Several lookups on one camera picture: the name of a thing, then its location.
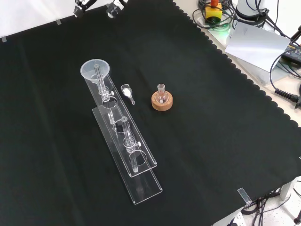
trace glass tube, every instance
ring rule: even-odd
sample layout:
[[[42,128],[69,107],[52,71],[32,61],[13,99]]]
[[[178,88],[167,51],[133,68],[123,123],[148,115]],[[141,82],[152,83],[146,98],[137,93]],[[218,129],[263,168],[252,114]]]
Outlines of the glass tube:
[[[125,136],[123,145],[126,147],[127,152],[131,153],[135,150],[136,141],[135,141],[134,137],[131,134],[130,125],[127,121],[127,117],[123,116],[121,118],[121,121],[122,121],[122,128],[123,128],[124,136]],[[137,173],[138,172],[138,165],[137,165],[137,159],[136,159],[135,153],[130,155],[129,160],[130,160],[130,162],[133,166],[133,171],[135,173]]]
[[[104,81],[100,72],[99,64],[94,65],[95,73],[98,80],[98,93],[101,95],[103,101],[109,101],[110,95],[109,95],[109,88],[104,85]]]

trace table leg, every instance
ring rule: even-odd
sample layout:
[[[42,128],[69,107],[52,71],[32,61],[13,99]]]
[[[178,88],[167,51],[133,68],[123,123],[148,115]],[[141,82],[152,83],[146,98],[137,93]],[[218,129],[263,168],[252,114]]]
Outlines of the table leg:
[[[280,198],[282,201],[286,200],[292,193],[293,187],[296,184],[296,179],[282,186]]]
[[[300,224],[301,223],[301,211],[298,215],[298,217],[294,220],[295,224]]]

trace acrylic bracket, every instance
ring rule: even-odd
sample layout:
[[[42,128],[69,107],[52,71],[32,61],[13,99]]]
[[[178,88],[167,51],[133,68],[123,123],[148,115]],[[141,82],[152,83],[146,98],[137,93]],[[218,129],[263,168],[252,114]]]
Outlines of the acrylic bracket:
[[[162,188],[152,171],[157,162],[109,76],[103,60],[90,60],[81,74],[97,107],[92,111],[134,204],[143,202]]]

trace black tablecloth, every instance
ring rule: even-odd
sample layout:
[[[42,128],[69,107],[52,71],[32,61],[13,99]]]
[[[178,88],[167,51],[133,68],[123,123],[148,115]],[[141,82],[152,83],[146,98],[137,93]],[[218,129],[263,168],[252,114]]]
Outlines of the black tablecloth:
[[[209,226],[300,175],[300,130],[168,0],[130,0],[0,44],[0,223],[5,226]],[[80,75],[111,66],[158,166],[163,193],[133,205]],[[151,107],[164,83],[167,112]]]

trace white table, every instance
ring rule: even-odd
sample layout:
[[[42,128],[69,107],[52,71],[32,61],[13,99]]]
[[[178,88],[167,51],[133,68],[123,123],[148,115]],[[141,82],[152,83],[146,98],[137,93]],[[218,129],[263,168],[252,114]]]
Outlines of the white table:
[[[177,6],[180,7],[185,13],[192,18],[192,12],[198,8],[198,0],[174,0]],[[296,7],[289,8],[289,4],[294,4]],[[275,21],[276,19],[276,9],[277,9],[277,1],[276,0],[266,0],[265,6],[270,9],[269,16]],[[301,8],[301,1],[299,0],[280,0],[279,2],[279,17],[277,25],[278,27],[289,37],[295,34],[298,31],[298,27],[301,25],[300,13],[298,12]],[[218,49],[222,50],[223,53],[225,50],[225,38],[221,38],[219,36],[214,37],[208,30],[203,29],[203,32],[212,40],[213,44],[217,46]],[[227,54],[232,62],[236,64],[236,67],[241,70],[242,73],[246,74],[249,79],[253,80],[254,84],[258,85],[261,90],[266,92],[267,96],[270,96],[273,101],[278,104],[278,107],[284,110],[285,114],[288,114],[291,117],[291,120],[294,120],[301,126],[301,109],[294,109],[294,104],[283,99],[282,97],[274,94],[274,89],[271,85],[263,86],[256,80],[256,67],[251,68],[249,65],[242,63],[237,60],[234,56]],[[301,80],[294,78],[286,73],[286,76],[274,82],[275,86],[279,89],[282,89],[286,92],[290,92],[292,94],[299,95],[299,86],[301,84]],[[293,189],[295,181],[292,181],[283,186],[281,198],[284,200],[287,196],[289,196],[290,192]],[[224,219],[216,222],[214,226],[226,226],[230,221],[241,211],[242,208],[235,211],[234,213],[228,215]]]

